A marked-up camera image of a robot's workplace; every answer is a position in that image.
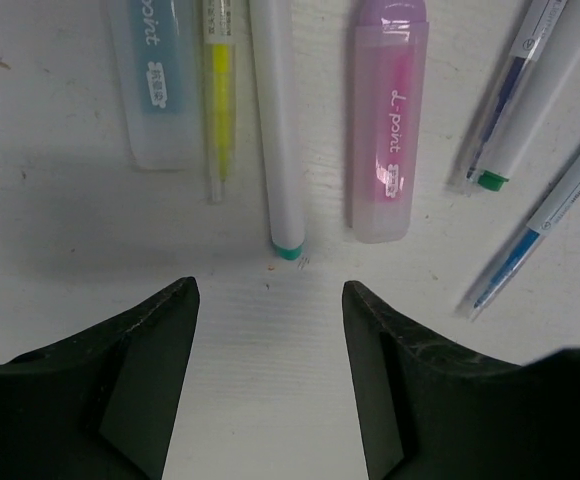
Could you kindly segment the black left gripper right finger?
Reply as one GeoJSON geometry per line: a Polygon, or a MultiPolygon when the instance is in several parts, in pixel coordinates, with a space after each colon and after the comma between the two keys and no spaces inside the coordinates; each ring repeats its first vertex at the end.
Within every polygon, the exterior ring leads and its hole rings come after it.
{"type": "Polygon", "coordinates": [[[580,348],[500,361],[358,281],[342,310],[370,478],[580,479],[580,348]]]}

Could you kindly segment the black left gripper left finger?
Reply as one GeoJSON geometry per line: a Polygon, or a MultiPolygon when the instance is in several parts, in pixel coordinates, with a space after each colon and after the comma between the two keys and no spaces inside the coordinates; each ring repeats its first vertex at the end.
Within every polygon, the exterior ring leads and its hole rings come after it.
{"type": "Polygon", "coordinates": [[[159,479],[197,325],[185,277],[0,364],[0,479],[159,479]]]}

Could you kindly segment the teal cap white marker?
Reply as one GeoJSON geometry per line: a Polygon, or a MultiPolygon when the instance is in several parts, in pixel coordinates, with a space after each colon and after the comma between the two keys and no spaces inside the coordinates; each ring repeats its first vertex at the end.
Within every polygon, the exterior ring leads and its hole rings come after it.
{"type": "Polygon", "coordinates": [[[289,1],[249,3],[271,243],[294,261],[306,238],[289,1]]]}

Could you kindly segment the green cap white marker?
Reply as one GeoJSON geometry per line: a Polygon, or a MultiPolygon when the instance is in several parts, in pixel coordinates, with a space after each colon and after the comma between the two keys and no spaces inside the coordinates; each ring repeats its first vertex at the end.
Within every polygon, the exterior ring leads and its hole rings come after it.
{"type": "Polygon", "coordinates": [[[579,64],[580,1],[564,1],[562,6],[554,27],[537,44],[530,78],[513,100],[502,131],[495,135],[494,145],[484,149],[476,168],[476,183],[486,190],[497,192],[513,177],[579,64]]]}

